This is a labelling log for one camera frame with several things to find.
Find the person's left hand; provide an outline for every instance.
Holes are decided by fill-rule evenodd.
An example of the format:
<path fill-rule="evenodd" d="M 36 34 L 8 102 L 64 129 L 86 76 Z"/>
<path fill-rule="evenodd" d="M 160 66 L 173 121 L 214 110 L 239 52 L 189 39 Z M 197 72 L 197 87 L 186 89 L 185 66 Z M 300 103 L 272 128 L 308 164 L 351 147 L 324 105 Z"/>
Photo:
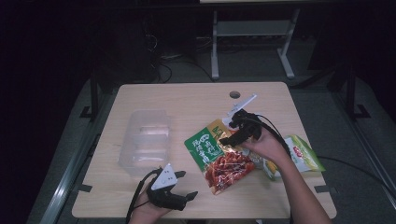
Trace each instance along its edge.
<path fill-rule="evenodd" d="M 172 211 L 172 209 L 160 208 L 150 203 L 149 196 L 146 193 L 147 188 L 148 187 L 146 187 L 137 198 L 136 204 L 134 205 L 136 209 L 132 212 L 130 224 L 154 223 L 157 219 Z"/>

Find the food package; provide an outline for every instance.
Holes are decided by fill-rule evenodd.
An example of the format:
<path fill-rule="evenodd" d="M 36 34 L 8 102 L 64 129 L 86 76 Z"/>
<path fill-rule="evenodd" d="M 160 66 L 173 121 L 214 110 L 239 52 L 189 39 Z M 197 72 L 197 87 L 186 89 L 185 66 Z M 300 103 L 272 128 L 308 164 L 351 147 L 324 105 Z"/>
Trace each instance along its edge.
<path fill-rule="evenodd" d="M 284 139 L 289 147 L 291 159 L 300 172 L 325 171 L 315 151 L 302 138 L 297 135 L 288 135 Z M 280 177 L 280 173 L 273 162 L 262 159 L 262 168 L 271 180 Z"/>
<path fill-rule="evenodd" d="M 216 119 L 184 142 L 215 195 L 255 169 L 245 150 L 219 142 L 229 136 L 231 133 L 221 119 Z"/>

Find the clear plastic box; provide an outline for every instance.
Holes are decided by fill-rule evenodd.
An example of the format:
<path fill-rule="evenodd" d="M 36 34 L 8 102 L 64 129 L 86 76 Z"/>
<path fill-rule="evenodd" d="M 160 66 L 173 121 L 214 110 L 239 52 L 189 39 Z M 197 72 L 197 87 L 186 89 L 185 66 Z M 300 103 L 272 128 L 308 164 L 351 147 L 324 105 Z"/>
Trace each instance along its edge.
<path fill-rule="evenodd" d="M 131 176 L 144 176 L 168 163 L 170 119 L 165 110 L 136 110 L 128 122 L 119 165 Z"/>

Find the person's right arm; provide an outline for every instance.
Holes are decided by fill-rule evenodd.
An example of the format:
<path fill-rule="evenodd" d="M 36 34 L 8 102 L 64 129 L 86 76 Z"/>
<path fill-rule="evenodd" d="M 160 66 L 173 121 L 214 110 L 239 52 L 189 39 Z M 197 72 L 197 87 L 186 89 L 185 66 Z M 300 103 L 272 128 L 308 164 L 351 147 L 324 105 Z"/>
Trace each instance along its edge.
<path fill-rule="evenodd" d="M 288 194 L 295 223 L 332 223 L 285 149 L 267 130 L 262 128 L 260 139 L 245 142 L 242 147 L 246 147 L 276 164 Z"/>

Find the wooden table top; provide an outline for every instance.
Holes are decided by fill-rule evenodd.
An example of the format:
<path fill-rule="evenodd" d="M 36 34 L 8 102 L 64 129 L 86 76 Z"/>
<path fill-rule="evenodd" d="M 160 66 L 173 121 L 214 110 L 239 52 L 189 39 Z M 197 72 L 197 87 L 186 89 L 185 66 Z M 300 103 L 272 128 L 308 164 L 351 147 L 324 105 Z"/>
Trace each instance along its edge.
<path fill-rule="evenodd" d="M 241 97 L 233 99 L 231 91 Z M 118 165 L 128 120 L 140 109 L 164 109 L 170 117 L 169 161 L 175 171 L 186 171 L 172 192 L 186 195 L 199 191 L 183 211 L 164 218 L 288 218 L 290 206 L 281 179 L 269 180 L 263 170 L 255 170 L 219 195 L 213 195 L 184 141 L 215 119 L 227 116 L 233 104 L 258 96 L 245 107 L 271 120 L 282 135 L 297 134 L 308 144 L 303 124 L 288 87 L 281 82 L 189 83 L 124 85 L 120 88 L 106 126 L 92 157 L 72 213 L 75 217 L 125 217 L 142 177 L 131 177 Z M 303 173 L 305 182 L 330 217 L 336 210 L 329 192 L 316 193 L 314 186 L 325 185 L 319 172 Z"/>

